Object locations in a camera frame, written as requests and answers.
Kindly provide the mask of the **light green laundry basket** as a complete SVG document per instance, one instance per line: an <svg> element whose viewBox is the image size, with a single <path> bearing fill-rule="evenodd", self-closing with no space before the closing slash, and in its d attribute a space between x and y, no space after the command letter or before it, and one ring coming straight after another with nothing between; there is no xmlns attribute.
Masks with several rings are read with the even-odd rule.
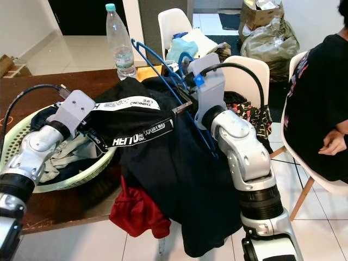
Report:
<svg viewBox="0 0 348 261"><path fill-rule="evenodd" d="M8 130L7 137L3 140L1 169L5 167L10 159L18 154L24 137L30 132L40 129L40 127L46 123L47 117L55 114L56 111L57 107L54 105L44 107L20 120L14 127ZM107 166L109 166L114 155L115 149L112 147L108 152L103 152L102 156L97 159L92 166L87 167L87 169L76 174L76 176L68 177L64 181L55 182L54 184L39 183L33 190L33 193L47 193L56 190L72 189L85 184L99 176L100 172L104 171Z"/></svg>

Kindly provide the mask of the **person in black t-shirt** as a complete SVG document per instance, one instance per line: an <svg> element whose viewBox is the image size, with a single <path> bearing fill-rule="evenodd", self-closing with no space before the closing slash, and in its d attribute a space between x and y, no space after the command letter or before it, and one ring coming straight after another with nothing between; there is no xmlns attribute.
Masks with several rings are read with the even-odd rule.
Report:
<svg viewBox="0 0 348 261"><path fill-rule="evenodd" d="M285 105L284 137L328 181L348 184L348 0L343 28L298 63Z"/></svg>

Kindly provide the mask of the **brown cardboard box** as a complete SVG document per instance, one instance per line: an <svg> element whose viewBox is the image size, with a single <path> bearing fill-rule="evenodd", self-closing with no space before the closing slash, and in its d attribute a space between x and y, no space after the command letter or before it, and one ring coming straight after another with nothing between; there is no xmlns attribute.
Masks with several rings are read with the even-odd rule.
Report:
<svg viewBox="0 0 348 261"><path fill-rule="evenodd" d="M244 0L240 13L239 32L244 28L255 30L265 27L274 18L284 15L282 0Z"/></svg>

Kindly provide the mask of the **clear plastic water bottle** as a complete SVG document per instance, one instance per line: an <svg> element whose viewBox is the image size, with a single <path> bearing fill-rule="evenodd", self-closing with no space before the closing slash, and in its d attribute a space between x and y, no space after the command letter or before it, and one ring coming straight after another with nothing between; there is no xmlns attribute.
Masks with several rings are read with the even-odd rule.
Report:
<svg viewBox="0 0 348 261"><path fill-rule="evenodd" d="M113 55L114 67L119 79L136 77L131 38L124 22L117 14L114 3L105 5L107 11L106 34L110 53Z"/></svg>

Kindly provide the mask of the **light grey garment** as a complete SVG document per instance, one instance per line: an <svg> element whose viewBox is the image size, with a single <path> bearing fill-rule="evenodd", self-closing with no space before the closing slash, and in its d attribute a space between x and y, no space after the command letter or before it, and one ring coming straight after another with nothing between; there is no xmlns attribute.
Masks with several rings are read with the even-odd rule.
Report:
<svg viewBox="0 0 348 261"><path fill-rule="evenodd" d="M79 135L72 140L63 141L45 161L40 184L54 184L76 176L92 166L102 154L96 144L86 136Z"/></svg>

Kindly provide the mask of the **dark navy garment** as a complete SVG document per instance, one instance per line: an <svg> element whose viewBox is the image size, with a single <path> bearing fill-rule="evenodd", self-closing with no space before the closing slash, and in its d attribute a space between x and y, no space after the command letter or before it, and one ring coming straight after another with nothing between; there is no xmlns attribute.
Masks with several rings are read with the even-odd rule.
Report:
<svg viewBox="0 0 348 261"><path fill-rule="evenodd" d="M237 192L223 153L211 153L189 115L149 142L124 147L126 181L139 182L160 211L181 224L185 253L204 256L241 229Z"/></svg>

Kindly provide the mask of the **teal cloth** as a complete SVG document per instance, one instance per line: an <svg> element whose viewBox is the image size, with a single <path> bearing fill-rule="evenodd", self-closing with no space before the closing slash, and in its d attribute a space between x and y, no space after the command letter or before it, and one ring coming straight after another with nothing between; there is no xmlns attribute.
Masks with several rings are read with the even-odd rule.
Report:
<svg viewBox="0 0 348 261"><path fill-rule="evenodd" d="M197 52L198 45L195 42L186 41L182 38L174 38L165 60L179 61L182 54L185 54L184 57L188 57L190 60L193 60Z"/></svg>

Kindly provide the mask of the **dark blue door mat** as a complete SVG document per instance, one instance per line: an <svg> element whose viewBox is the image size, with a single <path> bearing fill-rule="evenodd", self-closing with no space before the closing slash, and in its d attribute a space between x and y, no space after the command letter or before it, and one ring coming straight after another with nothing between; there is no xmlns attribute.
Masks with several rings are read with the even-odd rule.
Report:
<svg viewBox="0 0 348 261"><path fill-rule="evenodd" d="M240 22L239 14L218 14L223 30L238 30Z"/></svg>

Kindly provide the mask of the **dark patterned cloth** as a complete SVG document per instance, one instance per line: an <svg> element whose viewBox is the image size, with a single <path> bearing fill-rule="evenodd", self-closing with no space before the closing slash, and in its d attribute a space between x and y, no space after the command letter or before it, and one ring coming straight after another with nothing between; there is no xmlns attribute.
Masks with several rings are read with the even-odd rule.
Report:
<svg viewBox="0 0 348 261"><path fill-rule="evenodd" d="M253 125L259 139L268 139L272 130L272 119L268 106L254 107L246 98L233 91L226 91L223 100L228 109Z"/></svg>

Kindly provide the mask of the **olive plastic bag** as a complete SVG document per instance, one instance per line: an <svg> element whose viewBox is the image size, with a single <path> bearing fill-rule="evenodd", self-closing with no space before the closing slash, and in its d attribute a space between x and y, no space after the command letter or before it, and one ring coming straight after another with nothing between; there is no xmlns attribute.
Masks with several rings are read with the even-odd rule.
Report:
<svg viewBox="0 0 348 261"><path fill-rule="evenodd" d="M242 43L241 55L266 62L271 69L287 69L289 60L299 53L300 45L291 26L282 18L274 18L256 28Z"/></svg>

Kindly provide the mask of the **blue plastic clothes hanger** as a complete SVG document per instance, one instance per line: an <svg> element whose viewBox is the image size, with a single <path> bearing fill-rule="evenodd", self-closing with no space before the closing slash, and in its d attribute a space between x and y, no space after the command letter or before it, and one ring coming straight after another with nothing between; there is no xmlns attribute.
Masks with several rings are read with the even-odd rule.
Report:
<svg viewBox="0 0 348 261"><path fill-rule="evenodd" d="M162 59L154 50L150 49L148 46L144 45L144 43L139 42L132 38L130 40L132 43L132 47L136 50L136 52L144 59L144 61L149 65L149 67L154 68L154 65L150 60L147 58L147 55L142 52L141 49L144 49L147 54L151 54L155 57L157 61L161 63L162 66L162 72L168 72L169 76L164 77L161 72L157 72L157 76L159 79L163 80L163 82L167 85L167 88L169 89L169 92L172 93L172 88L177 87L178 84L184 84L184 80L182 79L179 74L177 74L174 70L171 69L171 67L165 62L164 59ZM211 153L212 157L218 158L218 154L216 154L216 147L212 145L211 143L211 137L209 136L209 133L206 130L200 130L196 129L198 132L199 137L201 137L201 140L204 142L204 144L209 149L209 152Z"/></svg>

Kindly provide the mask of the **red garment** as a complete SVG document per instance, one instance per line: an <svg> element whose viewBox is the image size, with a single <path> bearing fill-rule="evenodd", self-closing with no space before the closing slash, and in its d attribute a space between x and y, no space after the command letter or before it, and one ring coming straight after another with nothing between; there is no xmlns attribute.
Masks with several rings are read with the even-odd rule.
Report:
<svg viewBox="0 0 348 261"><path fill-rule="evenodd" d="M156 239L171 233L171 220L155 204L154 200L140 187L128 186L120 176L122 191L112 204L109 220L132 237L144 234L148 229Z"/></svg>

